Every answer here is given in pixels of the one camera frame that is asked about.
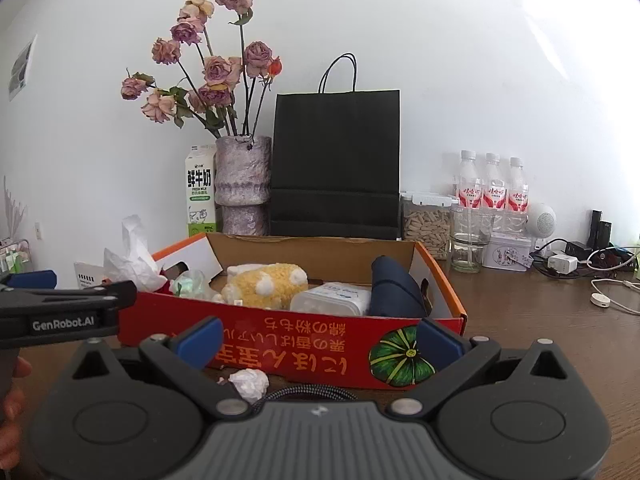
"black paper bag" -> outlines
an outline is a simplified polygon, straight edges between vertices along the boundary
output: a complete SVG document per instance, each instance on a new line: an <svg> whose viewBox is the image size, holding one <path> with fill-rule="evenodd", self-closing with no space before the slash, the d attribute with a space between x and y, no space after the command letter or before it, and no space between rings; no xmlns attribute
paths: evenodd
<svg viewBox="0 0 640 480"><path fill-rule="evenodd" d="M325 94L333 65L353 64L351 92ZM356 92L343 54L318 93L278 95L271 173L271 234L399 236L400 92Z"/></svg>

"glass jar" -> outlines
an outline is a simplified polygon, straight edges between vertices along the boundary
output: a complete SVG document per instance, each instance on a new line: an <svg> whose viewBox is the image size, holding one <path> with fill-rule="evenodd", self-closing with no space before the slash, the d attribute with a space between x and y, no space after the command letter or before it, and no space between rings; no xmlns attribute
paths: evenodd
<svg viewBox="0 0 640 480"><path fill-rule="evenodd" d="M490 209L451 208L449 253L451 267L459 272L479 272L484 249L491 240L495 212Z"/></svg>

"plastic bag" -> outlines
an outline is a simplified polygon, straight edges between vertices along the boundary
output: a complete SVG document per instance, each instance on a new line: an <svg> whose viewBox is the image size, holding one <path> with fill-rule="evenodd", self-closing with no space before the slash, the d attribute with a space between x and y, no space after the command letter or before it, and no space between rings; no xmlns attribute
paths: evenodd
<svg viewBox="0 0 640 480"><path fill-rule="evenodd" d="M160 268L146 248L146 233L138 215L122 221L125 256L104 249L104 275L112 282L131 280L140 292L155 292L166 283Z"/></svg>
<svg viewBox="0 0 640 480"><path fill-rule="evenodd" d="M220 296L210 288L209 280L205 278L204 272L201 270L185 270L171 282L169 290L178 298L191 298L192 300L215 301Z"/></svg>

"charger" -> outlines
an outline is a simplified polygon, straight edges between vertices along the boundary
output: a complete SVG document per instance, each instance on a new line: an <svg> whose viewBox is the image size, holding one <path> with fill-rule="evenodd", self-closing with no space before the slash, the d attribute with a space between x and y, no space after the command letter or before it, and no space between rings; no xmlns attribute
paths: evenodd
<svg viewBox="0 0 640 480"><path fill-rule="evenodd" d="M554 254L548 258L546 266L558 274L569 274L578 268L578 258L568 254Z"/></svg>

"bag handle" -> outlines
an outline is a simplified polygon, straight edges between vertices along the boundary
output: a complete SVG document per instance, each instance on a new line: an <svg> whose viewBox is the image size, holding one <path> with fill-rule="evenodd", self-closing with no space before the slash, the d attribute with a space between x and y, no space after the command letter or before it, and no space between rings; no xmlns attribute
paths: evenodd
<svg viewBox="0 0 640 480"><path fill-rule="evenodd" d="M351 61L351 64L353 65L353 85L351 87L351 91L352 92L356 91L356 79L358 77L358 63L356 62L356 57L355 57L354 54L352 54L351 52L346 52L346 53L342 54L341 56L338 56L337 58L335 58L334 62L332 62L331 65L329 65L329 68L326 69L326 72L324 72L324 75L320 79L320 84L318 85L318 93L319 94L324 94L324 87L326 86L326 80L329 77L329 72L334 67L334 65L338 61L340 61L343 57L345 57L346 59Z"/></svg>

